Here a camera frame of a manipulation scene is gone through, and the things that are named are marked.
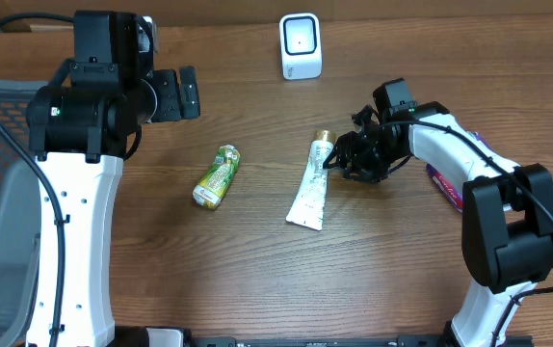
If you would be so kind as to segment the white tube gold cap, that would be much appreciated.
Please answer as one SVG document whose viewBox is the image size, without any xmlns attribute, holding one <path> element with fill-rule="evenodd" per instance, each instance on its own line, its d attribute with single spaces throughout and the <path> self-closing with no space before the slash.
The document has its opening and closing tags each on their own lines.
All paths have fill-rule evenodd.
<svg viewBox="0 0 553 347">
<path fill-rule="evenodd" d="M 335 140 L 336 134 L 329 130 L 314 132 L 302 182 L 286 216 L 288 223 L 322 230 L 329 176 L 324 162 L 331 154 Z"/>
</svg>

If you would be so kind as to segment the red floral pantyliner pack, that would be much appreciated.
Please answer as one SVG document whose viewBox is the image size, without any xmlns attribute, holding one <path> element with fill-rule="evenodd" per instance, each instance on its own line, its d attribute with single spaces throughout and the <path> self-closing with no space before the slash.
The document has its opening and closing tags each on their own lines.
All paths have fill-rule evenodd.
<svg viewBox="0 0 553 347">
<path fill-rule="evenodd" d="M 478 176 L 493 176 L 494 170 L 462 139 L 430 129 L 423 132 L 416 156 L 426 162 L 427 175 L 445 198 L 463 210 L 463 184 Z"/>
</svg>

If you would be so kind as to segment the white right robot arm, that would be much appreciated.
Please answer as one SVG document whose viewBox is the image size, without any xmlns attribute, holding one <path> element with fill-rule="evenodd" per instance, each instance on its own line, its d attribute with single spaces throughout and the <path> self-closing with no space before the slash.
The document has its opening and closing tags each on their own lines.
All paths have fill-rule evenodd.
<svg viewBox="0 0 553 347">
<path fill-rule="evenodd" d="M 553 178 L 520 166 L 463 129 L 437 101 L 420 104 L 404 79 L 385 82 L 352 116 L 323 165 L 344 178 L 380 182 L 415 157 L 461 198 L 461 251 L 472 278 L 436 346 L 527 346 L 506 329 L 522 301 L 553 293 Z"/>
</svg>

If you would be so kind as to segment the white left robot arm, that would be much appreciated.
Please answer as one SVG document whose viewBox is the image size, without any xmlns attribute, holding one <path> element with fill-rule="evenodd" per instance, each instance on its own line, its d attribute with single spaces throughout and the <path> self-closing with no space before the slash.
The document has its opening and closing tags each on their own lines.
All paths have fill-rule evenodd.
<svg viewBox="0 0 553 347">
<path fill-rule="evenodd" d="M 29 346 L 172 346 L 168 327 L 116 324 L 109 268 L 113 210 L 123 166 L 151 121 L 193 119 L 173 70 L 158 70 L 156 26 L 134 13 L 79 11 L 74 55 L 26 110 L 39 167 L 39 269 Z"/>
</svg>

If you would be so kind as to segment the white barcode scanner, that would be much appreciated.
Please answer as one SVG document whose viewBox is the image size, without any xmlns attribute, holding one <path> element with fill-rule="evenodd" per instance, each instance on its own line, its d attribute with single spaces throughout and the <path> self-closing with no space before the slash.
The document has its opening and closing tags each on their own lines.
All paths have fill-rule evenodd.
<svg viewBox="0 0 553 347">
<path fill-rule="evenodd" d="M 313 13 L 290 13 L 278 24 L 282 75 L 286 80 L 313 79 L 323 67 L 319 18 Z"/>
</svg>

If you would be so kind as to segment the brown cardboard backdrop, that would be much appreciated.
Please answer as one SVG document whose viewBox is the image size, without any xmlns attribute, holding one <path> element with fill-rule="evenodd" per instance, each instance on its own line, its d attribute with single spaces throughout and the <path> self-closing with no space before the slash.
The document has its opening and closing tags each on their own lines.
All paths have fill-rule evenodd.
<svg viewBox="0 0 553 347">
<path fill-rule="evenodd" d="M 323 21 L 544 14 L 553 13 L 553 0 L 0 0 L 0 18 L 77 10 L 147 14 L 171 27 L 271 23 L 300 12 Z"/>
</svg>

